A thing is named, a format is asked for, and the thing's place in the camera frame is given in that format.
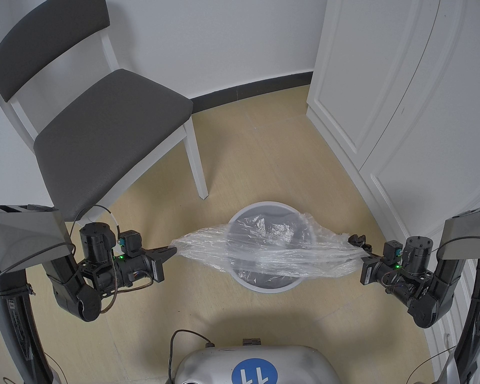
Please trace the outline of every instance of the white chair frame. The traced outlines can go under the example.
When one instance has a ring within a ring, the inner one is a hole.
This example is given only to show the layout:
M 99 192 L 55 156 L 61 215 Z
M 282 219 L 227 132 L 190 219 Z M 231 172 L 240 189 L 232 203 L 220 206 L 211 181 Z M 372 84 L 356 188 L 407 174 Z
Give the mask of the white chair frame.
M 113 51 L 110 38 L 106 29 L 98 32 L 102 40 L 103 53 L 107 59 L 110 71 L 113 72 L 120 68 L 115 52 Z M 27 117 L 24 109 L 20 105 L 18 99 L 13 96 L 8 103 L 1 103 L 1 108 L 5 112 L 8 120 L 15 128 L 17 133 L 23 139 L 25 144 L 33 151 L 33 143 L 38 135 L 38 132 L 33 127 L 30 119 Z M 198 195 L 202 199 L 208 196 L 207 185 L 205 183 L 202 163 L 200 161 L 200 154 L 198 152 L 197 140 L 195 138 L 195 131 L 193 129 L 192 117 L 188 119 L 183 125 L 178 127 L 169 137 L 162 141 L 152 152 L 145 156 L 138 162 L 125 176 L 123 176 L 107 194 L 97 202 L 97 204 L 110 207 L 128 187 L 130 187 L 141 175 L 143 175 L 153 164 L 155 164 L 161 157 L 163 157 L 170 149 L 176 146 L 183 140 L 185 149 L 187 151 L 190 167 L 192 168 L 193 179 L 197 187 Z M 91 208 L 81 220 L 80 225 L 84 225 L 90 221 L 96 221 L 103 213 L 103 210 L 98 207 Z

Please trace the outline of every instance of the white cabinet door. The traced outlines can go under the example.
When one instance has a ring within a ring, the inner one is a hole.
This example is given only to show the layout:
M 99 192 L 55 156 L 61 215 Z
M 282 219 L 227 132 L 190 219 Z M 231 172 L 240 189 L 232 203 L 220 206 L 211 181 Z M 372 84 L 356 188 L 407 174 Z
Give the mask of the white cabinet door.
M 328 0 L 307 102 L 357 169 L 408 88 L 438 3 Z
M 431 237 L 480 204 L 479 20 L 480 1 L 441 1 L 411 85 L 360 170 L 397 235 Z

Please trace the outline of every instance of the white chair leg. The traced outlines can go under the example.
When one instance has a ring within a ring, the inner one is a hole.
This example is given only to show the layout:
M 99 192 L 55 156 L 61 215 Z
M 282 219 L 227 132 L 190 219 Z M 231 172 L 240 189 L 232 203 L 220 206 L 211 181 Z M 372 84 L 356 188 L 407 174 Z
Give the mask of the white chair leg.
M 202 199 L 206 199 L 208 196 L 207 184 L 205 183 L 204 170 L 202 168 L 202 162 L 200 161 L 200 153 L 198 152 L 197 139 L 195 137 L 195 131 L 193 130 L 191 116 L 183 127 L 187 133 L 187 136 L 183 139 L 183 143 L 187 150 L 187 156 L 190 161 L 190 167 L 192 168 L 193 179 L 197 186 L 198 195 Z

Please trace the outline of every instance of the round trash can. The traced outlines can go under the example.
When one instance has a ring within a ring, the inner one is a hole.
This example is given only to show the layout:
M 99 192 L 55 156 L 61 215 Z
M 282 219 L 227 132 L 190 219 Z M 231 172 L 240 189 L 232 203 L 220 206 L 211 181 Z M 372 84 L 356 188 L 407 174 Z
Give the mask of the round trash can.
M 228 233 L 228 239 L 235 241 L 235 234 L 240 229 L 240 224 L 238 224 L 238 227 L 236 226 L 238 220 L 247 217 L 254 217 L 257 215 L 265 215 L 265 230 L 268 235 L 273 235 L 272 228 L 274 228 L 275 225 L 282 224 L 282 220 L 291 220 L 296 221 L 296 227 L 305 226 L 301 231 L 303 241 L 307 241 L 312 245 L 316 243 L 313 229 L 310 227 L 310 224 L 303 218 L 303 216 L 301 216 L 299 211 L 289 205 L 271 201 L 254 203 L 237 212 L 229 221 L 229 223 L 231 224 L 231 228 L 230 232 Z M 295 234 L 291 239 L 291 244 L 286 244 L 286 247 L 293 247 L 294 243 Z M 296 287 L 304 280 L 303 277 L 274 276 L 260 274 L 257 272 L 249 272 L 252 267 L 252 263 L 254 264 L 254 262 L 234 259 L 231 261 L 232 268 L 228 272 L 244 287 L 251 289 L 255 292 L 285 292 L 289 289 Z

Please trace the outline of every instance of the floor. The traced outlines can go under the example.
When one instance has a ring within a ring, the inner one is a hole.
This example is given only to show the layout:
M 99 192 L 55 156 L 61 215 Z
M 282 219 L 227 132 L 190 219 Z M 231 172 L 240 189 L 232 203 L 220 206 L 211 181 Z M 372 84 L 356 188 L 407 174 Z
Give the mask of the floor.
M 252 97 L 193 116 L 210 196 L 196 192 L 183 145 L 149 169 L 112 206 L 122 230 L 141 232 L 144 247 L 167 245 L 199 228 L 226 223 L 241 208 L 273 200 L 311 213 L 335 232 L 365 233 L 374 250 L 385 239 L 328 145 L 305 116 L 308 87 Z M 109 217 L 103 220 L 112 223 Z M 79 245 L 78 231 L 73 240 Z M 244 337 L 264 344 L 303 344 L 320 350 L 343 384 L 403 384 L 428 358 L 424 333 L 405 307 L 359 272 L 314 279 L 276 295 L 257 294 L 229 275 L 174 257 L 166 279 L 120 295 L 92 324 L 61 310 L 40 266 L 27 271 L 45 351 L 74 383 L 164 383 L 172 333 L 188 328 L 217 346 Z M 176 338 L 173 365 L 203 342 Z M 5 375 L 20 382 L 5 346 Z M 424 364 L 412 377 L 433 381 Z

